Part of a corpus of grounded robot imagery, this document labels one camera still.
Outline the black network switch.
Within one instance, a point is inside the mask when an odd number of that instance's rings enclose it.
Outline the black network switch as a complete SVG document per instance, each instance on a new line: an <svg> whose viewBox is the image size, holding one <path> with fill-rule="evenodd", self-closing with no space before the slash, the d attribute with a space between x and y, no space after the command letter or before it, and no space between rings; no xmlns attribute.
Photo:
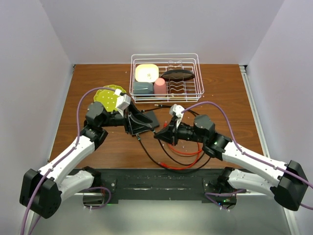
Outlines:
<svg viewBox="0 0 313 235"><path fill-rule="evenodd" d="M150 125L156 129L160 126L159 121L154 113L154 111L148 111L144 113L145 116L147 116L148 118L150 118L152 120L152 122L150 123Z"/></svg>

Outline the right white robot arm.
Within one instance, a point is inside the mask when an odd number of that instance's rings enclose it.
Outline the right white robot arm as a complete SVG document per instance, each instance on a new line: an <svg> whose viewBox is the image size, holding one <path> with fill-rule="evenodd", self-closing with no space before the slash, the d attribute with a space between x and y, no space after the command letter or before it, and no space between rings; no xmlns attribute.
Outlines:
<svg viewBox="0 0 313 235"><path fill-rule="evenodd" d="M176 145L179 140L202 143L203 152L211 158L236 164L245 169L225 169L218 178L223 192L246 189L274 198L282 207L297 211L308 189L308 179L300 163L270 159L219 134L207 115L198 115L190 126L173 116L170 123L154 135L155 139Z"/></svg>

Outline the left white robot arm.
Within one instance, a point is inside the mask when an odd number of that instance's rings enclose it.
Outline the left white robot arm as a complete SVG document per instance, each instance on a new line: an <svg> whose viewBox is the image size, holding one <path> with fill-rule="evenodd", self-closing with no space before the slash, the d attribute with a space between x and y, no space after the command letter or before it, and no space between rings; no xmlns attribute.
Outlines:
<svg viewBox="0 0 313 235"><path fill-rule="evenodd" d="M125 132L136 135L153 130L152 119L139 111L133 103L124 110L108 112L100 102L89 105L84 127L74 142L57 158L35 171L28 170L23 177L20 204L43 218L50 218L61 203L74 194L101 188L101 173L84 167L75 175L69 173L105 140L107 126L124 126Z"/></svg>

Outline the grey-blue cup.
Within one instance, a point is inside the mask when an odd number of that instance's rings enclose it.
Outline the grey-blue cup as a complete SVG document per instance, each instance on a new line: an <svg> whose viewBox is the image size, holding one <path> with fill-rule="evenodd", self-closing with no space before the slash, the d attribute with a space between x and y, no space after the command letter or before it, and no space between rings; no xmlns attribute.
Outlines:
<svg viewBox="0 0 313 235"><path fill-rule="evenodd" d="M153 94L154 85L150 82L134 82L133 94Z"/></svg>

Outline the green scalloped plate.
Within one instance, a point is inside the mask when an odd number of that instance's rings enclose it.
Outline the green scalloped plate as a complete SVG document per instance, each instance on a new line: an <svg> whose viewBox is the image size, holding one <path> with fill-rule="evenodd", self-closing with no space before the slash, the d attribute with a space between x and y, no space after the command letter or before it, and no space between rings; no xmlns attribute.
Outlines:
<svg viewBox="0 0 313 235"><path fill-rule="evenodd" d="M118 96L111 90L98 90L93 97L94 102L100 102L107 112L115 110Z"/></svg>

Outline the pink plastic cup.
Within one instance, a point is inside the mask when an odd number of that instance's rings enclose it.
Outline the pink plastic cup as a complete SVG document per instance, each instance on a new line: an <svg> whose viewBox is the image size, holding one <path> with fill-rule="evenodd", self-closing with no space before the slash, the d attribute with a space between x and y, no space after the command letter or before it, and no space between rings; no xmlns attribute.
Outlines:
<svg viewBox="0 0 313 235"><path fill-rule="evenodd" d="M158 78L154 82L154 94L156 97L164 97L167 94L166 82L163 78Z"/></svg>

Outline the yellow square bowl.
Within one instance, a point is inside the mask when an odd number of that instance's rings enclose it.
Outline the yellow square bowl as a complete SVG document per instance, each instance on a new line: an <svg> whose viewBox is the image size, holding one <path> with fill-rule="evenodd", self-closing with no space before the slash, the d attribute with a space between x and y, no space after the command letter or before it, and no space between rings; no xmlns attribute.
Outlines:
<svg viewBox="0 0 313 235"><path fill-rule="evenodd" d="M154 83L159 78L159 68L155 64L140 64L135 68L137 82Z"/></svg>

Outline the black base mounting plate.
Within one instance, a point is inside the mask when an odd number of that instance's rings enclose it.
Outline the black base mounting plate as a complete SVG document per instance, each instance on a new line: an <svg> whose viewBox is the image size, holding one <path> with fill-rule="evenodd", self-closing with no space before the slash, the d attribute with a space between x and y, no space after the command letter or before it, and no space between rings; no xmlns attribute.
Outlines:
<svg viewBox="0 0 313 235"><path fill-rule="evenodd" d="M100 206L109 201L117 204L121 200L179 200L201 201L209 193L232 193L235 189L226 182L231 168L183 170L166 169L99 169L100 185L111 192L111 197L99 189L80 192L85 206Z"/></svg>

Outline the dark brown oval plate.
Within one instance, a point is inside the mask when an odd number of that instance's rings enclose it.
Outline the dark brown oval plate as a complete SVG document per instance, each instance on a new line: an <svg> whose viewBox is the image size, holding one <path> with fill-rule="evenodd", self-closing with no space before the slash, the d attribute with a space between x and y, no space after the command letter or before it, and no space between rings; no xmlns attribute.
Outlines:
<svg viewBox="0 0 313 235"><path fill-rule="evenodd" d="M194 79L196 76L190 70L169 70L164 72L160 77L165 81L188 81Z"/></svg>

